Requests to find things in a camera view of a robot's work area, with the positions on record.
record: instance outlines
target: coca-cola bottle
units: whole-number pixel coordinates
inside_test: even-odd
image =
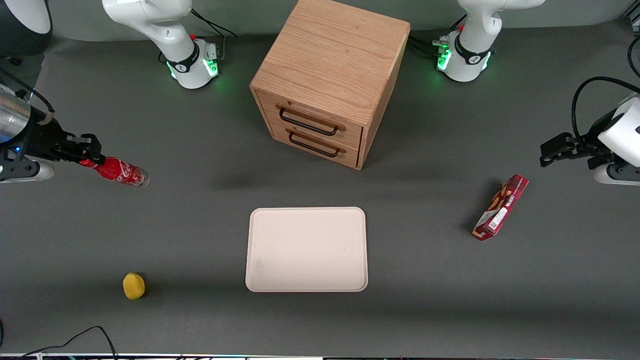
[[[84,167],[92,168],[103,178],[117,183],[136,188],[144,188],[149,184],[149,174],[144,169],[112,156],[108,156],[104,160],[104,165],[98,165],[89,159],[81,160],[79,164]]]

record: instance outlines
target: gray tabletop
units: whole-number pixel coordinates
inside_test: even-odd
[[[637,83],[628,23],[507,29],[468,84],[407,50],[361,172],[269,137],[248,84],[273,39],[228,41],[221,76],[195,91],[149,41],[45,55],[38,88],[64,129],[95,133],[151,182],[135,190],[57,163],[51,180],[0,186],[3,352],[102,325],[119,352],[640,357],[639,190],[596,183],[584,160],[538,163],[539,145],[570,130],[583,80]],[[627,94],[590,85],[580,126]],[[500,234],[476,240],[515,173],[529,187]],[[365,291],[246,289],[250,213],[289,206],[364,209]],[[127,272],[145,274],[148,297],[124,297]],[[68,351],[108,347],[96,333]]]

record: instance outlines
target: red snack box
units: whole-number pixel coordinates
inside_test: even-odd
[[[493,200],[491,200],[491,205],[483,213],[471,233],[481,241],[496,235],[527,184],[529,184],[529,180],[518,174],[515,174],[502,184],[502,188],[495,194]]]

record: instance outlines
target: wooden drawer cabinet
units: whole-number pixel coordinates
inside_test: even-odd
[[[409,30],[330,0],[299,0],[250,85],[271,136],[362,169]]]

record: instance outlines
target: silver cylinder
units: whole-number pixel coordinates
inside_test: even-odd
[[[0,86],[0,143],[15,138],[29,122],[31,105]]]

